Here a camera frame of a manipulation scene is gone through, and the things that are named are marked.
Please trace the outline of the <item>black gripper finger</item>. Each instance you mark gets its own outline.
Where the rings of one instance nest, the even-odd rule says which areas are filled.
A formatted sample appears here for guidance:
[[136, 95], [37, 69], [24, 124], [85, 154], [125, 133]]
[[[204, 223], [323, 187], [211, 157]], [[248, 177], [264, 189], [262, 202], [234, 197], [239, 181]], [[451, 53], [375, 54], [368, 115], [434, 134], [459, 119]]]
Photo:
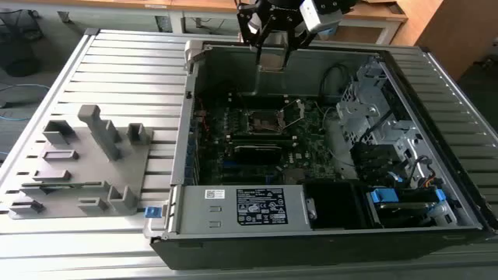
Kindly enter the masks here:
[[316, 36], [316, 33], [308, 31], [303, 16], [287, 17], [283, 32], [286, 33], [286, 43], [282, 69], [288, 64], [291, 52], [300, 48], [307, 48]]
[[236, 18], [240, 28], [242, 41], [256, 48], [256, 65], [260, 64], [262, 46], [275, 27], [275, 21], [262, 25], [258, 17], [256, 5], [236, 2]]

